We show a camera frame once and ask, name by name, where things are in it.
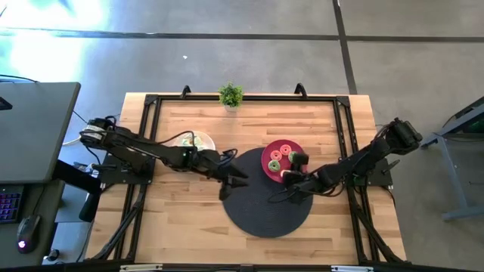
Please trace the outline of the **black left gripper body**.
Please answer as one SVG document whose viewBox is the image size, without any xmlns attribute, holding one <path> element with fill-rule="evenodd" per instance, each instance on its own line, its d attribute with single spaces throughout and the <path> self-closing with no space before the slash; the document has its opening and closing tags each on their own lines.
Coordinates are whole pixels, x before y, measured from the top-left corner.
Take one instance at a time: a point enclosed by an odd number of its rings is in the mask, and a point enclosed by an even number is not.
<svg viewBox="0 0 484 272">
<path fill-rule="evenodd" d="M 234 176 L 231 173 L 231 161 L 237 155 L 236 149 L 225 150 L 220 154 L 216 150 L 203 150 L 202 157 L 208 163 L 207 169 L 210 178 L 221 183 L 219 199 L 225 201 L 234 187 Z"/>
</svg>

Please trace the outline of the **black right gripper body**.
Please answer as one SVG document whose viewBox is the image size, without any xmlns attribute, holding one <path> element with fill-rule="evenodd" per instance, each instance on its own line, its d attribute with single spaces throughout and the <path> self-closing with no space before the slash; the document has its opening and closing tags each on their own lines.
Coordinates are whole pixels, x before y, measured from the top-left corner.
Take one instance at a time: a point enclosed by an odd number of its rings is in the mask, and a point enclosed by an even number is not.
<svg viewBox="0 0 484 272">
<path fill-rule="evenodd" d="M 323 193 L 323 187 L 315 175 L 303 175 L 300 182 L 286 182 L 284 173 L 282 181 L 287 189 L 290 202 L 303 202 L 311 195 Z"/>
</svg>

